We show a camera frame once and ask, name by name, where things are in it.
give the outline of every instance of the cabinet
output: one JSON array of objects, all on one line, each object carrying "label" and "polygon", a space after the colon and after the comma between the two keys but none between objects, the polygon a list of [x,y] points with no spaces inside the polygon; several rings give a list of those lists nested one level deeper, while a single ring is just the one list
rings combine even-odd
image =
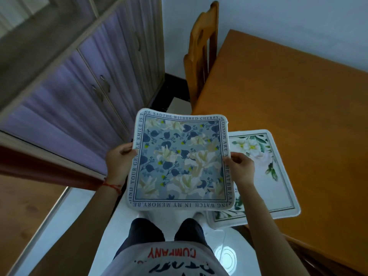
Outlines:
[{"label": "cabinet", "polygon": [[0,130],[106,174],[106,152],[131,141],[136,113],[164,78],[159,4],[120,4],[1,121]]}]

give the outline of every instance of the person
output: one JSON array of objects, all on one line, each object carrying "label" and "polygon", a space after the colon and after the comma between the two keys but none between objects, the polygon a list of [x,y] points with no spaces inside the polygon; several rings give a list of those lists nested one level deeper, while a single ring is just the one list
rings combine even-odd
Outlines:
[{"label": "person", "polygon": [[[132,143],[122,144],[106,155],[105,184],[70,228],[44,255],[30,275],[88,275],[104,230],[111,217],[118,190],[131,169],[137,151]],[[242,153],[224,157],[230,167],[251,232],[260,272],[265,275],[309,275],[297,255],[279,232],[254,186],[254,163]],[[135,219],[128,238],[102,275],[228,275],[194,219],[186,219],[165,242],[160,229],[145,218]]]}]

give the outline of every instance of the wooden chair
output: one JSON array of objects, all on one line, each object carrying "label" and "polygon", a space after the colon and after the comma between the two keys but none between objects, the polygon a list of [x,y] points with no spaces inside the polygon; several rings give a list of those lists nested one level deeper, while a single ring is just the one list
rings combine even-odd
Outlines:
[{"label": "wooden chair", "polygon": [[[184,56],[184,69],[192,109],[208,78],[217,56],[219,3],[214,1],[208,12],[199,15],[190,33],[188,54]],[[207,40],[209,39],[209,64],[207,65]]]}]

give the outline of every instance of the bracelet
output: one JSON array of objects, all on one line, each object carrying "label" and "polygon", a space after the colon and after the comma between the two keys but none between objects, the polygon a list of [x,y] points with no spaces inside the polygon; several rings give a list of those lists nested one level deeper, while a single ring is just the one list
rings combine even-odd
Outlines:
[{"label": "bracelet", "polygon": [[105,181],[103,182],[102,186],[108,186],[110,188],[113,188],[116,190],[117,194],[118,195],[121,195],[122,194],[122,185],[112,185],[112,184],[107,184]]}]

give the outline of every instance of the person's left hand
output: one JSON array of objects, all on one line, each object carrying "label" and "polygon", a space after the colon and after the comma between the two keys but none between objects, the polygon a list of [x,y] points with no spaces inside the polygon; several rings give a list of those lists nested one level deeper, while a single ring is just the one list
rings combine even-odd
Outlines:
[{"label": "person's left hand", "polygon": [[133,143],[126,143],[111,149],[105,157],[108,167],[106,181],[109,184],[121,185],[125,183],[132,166],[132,160],[137,155],[137,150],[132,150]]}]

